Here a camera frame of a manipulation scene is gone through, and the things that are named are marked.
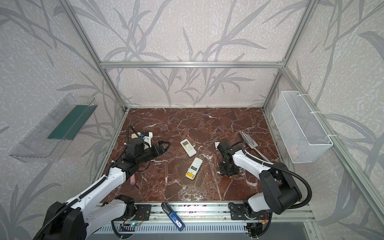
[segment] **remote control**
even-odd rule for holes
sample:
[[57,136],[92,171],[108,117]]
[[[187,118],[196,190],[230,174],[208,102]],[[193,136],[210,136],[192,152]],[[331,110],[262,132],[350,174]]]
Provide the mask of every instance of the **remote control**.
[[187,152],[189,157],[192,157],[197,153],[196,150],[193,148],[192,144],[188,141],[188,139],[184,139],[180,143],[181,143],[181,146],[183,146],[184,150]]
[[195,176],[196,176],[198,170],[200,169],[202,163],[203,163],[203,160],[201,160],[198,157],[195,157],[195,160],[193,160],[193,162],[192,162],[191,166],[189,167],[189,169],[188,169],[187,173],[185,174],[185,176],[188,177],[189,179],[194,180]]

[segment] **workstation enclosure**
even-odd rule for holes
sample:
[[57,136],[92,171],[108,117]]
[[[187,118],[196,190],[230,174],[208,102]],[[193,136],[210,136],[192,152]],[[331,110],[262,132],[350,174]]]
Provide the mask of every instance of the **workstation enclosure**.
[[[262,108],[313,191],[310,218],[284,221],[309,239],[384,239],[383,23],[382,0],[2,1],[0,239],[31,239],[49,205],[102,175],[131,108]],[[313,162],[291,161],[282,91],[333,143]],[[68,96],[95,107],[60,159],[17,157]]]

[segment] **brown marble tabletop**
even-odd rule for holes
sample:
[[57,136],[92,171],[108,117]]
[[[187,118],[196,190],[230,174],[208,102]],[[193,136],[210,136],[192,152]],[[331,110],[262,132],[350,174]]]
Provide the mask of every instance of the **brown marble tabletop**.
[[[109,161],[124,150],[127,125],[136,131],[153,132],[152,142],[163,140],[172,144],[166,153],[152,160],[147,170],[135,173],[136,185],[130,185],[128,179],[104,199],[107,202],[119,194],[137,202],[235,201],[262,192],[256,177],[243,168],[232,178],[218,173],[221,154],[214,142],[238,142],[242,140],[240,130],[259,144],[258,149],[267,158],[279,161],[261,108],[130,109]],[[186,138],[196,149],[195,156],[189,157],[182,148],[180,141]],[[185,174],[195,157],[201,158],[203,164],[195,179],[190,180]]]

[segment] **white wire mesh basket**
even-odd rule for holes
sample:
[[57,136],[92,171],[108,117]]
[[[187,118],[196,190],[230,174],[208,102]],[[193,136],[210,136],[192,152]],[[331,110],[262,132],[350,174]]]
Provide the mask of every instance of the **white wire mesh basket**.
[[293,163],[313,162],[333,145],[298,91],[282,91],[272,116]]

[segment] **wall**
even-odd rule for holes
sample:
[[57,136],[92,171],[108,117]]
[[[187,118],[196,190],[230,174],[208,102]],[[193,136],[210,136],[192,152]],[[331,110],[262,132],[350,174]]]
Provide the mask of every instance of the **wall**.
[[[56,1],[0,2],[0,239],[31,239],[45,212],[86,188],[122,115]],[[8,156],[68,93],[96,108],[57,163]]]
[[[307,0],[70,2],[103,61],[281,61],[307,5]],[[141,107],[262,106],[277,72],[108,71],[126,104]]]
[[[384,2],[328,3],[317,6],[288,68],[384,196]],[[286,80],[277,92],[284,90],[291,90]],[[325,239],[384,239],[382,225],[332,150],[313,163],[292,165],[281,139],[278,147],[314,189],[310,206]]]

